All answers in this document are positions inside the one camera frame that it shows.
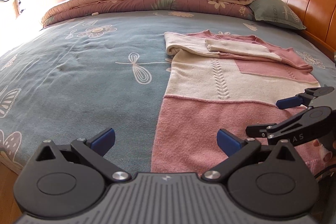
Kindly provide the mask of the person's right hand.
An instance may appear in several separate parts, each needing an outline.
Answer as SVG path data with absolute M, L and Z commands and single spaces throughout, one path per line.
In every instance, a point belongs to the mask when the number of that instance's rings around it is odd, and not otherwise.
M 325 164 L 335 164 L 335 155 L 333 155 L 331 151 L 326 149 L 318 139 L 315 139 L 313 141 L 313 146 L 319 148 L 320 157 Z

